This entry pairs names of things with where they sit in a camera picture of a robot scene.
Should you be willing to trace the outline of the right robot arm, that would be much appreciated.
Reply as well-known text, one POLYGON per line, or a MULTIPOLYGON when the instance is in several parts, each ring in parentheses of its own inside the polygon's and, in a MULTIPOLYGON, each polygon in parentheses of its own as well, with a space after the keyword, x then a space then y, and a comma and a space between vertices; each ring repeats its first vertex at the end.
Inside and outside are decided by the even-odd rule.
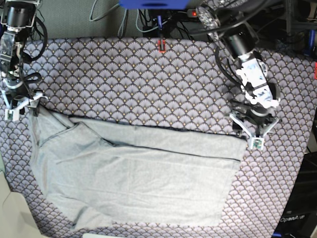
POLYGON ((40 73, 25 75, 24 64, 38 60, 44 53, 48 43, 48 33, 44 23, 37 17, 39 0, 6 0, 0 18, 4 27, 0 38, 0 78, 6 85, 1 92, 5 102, 5 120, 17 121, 25 113, 26 108, 33 110, 34 116, 39 113, 39 103, 45 97, 42 91, 33 91, 30 84, 39 82, 40 73), (24 52, 24 47, 32 31, 43 30, 43 44, 35 57, 24 52))

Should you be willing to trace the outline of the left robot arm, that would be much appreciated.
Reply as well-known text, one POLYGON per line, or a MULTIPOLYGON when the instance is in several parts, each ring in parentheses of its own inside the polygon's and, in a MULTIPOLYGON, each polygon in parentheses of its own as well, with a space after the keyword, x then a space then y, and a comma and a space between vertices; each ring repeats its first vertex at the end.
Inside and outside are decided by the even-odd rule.
POLYGON ((280 105, 280 90, 266 78, 267 65, 255 50, 258 37, 237 7, 213 10, 204 3, 197 7, 196 13, 207 35, 217 45, 223 44, 240 64, 235 72, 228 72, 221 63, 220 48, 216 48, 215 61, 220 71, 245 96, 242 102, 230 101, 233 129, 248 135, 251 149, 263 149, 265 136, 279 121, 274 113, 280 105))

